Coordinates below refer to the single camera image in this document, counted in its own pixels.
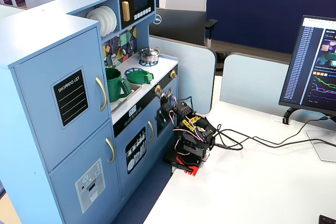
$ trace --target silver pot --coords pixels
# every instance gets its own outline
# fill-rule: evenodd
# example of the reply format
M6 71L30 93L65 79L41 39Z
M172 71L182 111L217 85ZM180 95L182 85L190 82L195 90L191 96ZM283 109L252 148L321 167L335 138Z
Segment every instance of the silver pot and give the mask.
M153 48L144 48L139 51L139 55L141 57L141 60L145 62L156 62L159 60L160 55L160 47Z

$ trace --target carpet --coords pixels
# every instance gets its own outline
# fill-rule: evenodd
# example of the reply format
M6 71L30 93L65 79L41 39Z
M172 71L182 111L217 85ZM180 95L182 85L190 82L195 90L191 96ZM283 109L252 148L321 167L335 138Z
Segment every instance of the carpet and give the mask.
M141 224L171 177L172 167L160 157L120 210L112 224Z

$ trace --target dell logo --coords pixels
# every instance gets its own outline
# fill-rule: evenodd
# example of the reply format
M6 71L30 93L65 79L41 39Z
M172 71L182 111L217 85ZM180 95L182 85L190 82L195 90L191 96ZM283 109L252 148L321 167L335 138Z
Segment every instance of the dell logo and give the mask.
M159 25L162 22L162 18L159 14L156 15L155 21L153 22L156 25Z

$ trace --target green pitcher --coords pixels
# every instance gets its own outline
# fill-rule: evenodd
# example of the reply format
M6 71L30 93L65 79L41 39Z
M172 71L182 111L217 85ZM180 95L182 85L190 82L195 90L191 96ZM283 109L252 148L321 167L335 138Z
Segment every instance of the green pitcher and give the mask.
M127 80L121 78L121 72L118 69L105 68L105 70L110 102L115 102L119 98L125 98L132 93L130 84Z

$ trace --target white chair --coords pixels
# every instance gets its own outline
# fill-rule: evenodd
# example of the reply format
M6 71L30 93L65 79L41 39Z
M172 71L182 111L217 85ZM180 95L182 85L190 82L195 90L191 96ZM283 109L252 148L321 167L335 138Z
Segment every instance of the white chair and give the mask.
M165 9L205 12L206 0L166 0ZM211 46L212 31L215 29L217 22L215 19L209 19L205 23L205 29L209 30L209 38L207 40L208 47Z

